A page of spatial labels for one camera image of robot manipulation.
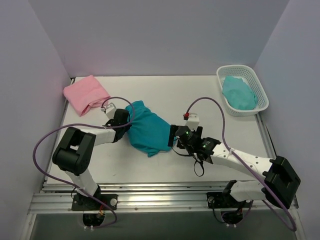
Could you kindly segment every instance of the pink cloth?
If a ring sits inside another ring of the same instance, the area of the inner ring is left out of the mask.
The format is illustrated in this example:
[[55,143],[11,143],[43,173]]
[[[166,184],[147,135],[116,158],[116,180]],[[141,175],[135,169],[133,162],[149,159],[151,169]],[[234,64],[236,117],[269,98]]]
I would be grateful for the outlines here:
[[63,95],[81,117],[91,108],[100,107],[110,97],[94,76],[87,76],[63,89]]

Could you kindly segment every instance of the teal cloth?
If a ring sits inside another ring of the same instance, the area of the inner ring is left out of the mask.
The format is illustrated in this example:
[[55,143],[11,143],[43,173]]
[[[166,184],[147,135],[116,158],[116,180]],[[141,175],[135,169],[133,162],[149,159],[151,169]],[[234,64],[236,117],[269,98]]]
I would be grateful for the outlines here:
[[[150,111],[143,101],[132,103],[135,117],[127,134],[130,143],[136,149],[147,153],[148,157],[160,151],[170,151],[168,146],[170,125],[157,114]],[[132,116],[132,107],[125,108]]]
[[230,106],[238,110],[253,110],[258,104],[255,92],[241,78],[226,76],[222,93]]

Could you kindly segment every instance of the plastic laundry basket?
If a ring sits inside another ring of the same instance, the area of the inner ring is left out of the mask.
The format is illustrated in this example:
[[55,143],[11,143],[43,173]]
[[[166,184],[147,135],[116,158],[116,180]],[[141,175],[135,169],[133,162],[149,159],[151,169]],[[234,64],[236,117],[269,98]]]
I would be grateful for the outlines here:
[[223,103],[228,114],[236,117],[251,116],[265,110],[269,106],[269,100],[265,93],[265,90],[263,89],[255,71],[251,67],[245,65],[221,66],[217,69],[216,76],[221,87],[221,94],[226,76],[232,76],[235,78],[243,79],[243,81],[250,86],[250,88],[252,89],[252,91],[254,91],[256,97],[258,98],[258,104],[255,109],[238,110],[230,106],[228,100],[224,95],[222,95],[224,98]]

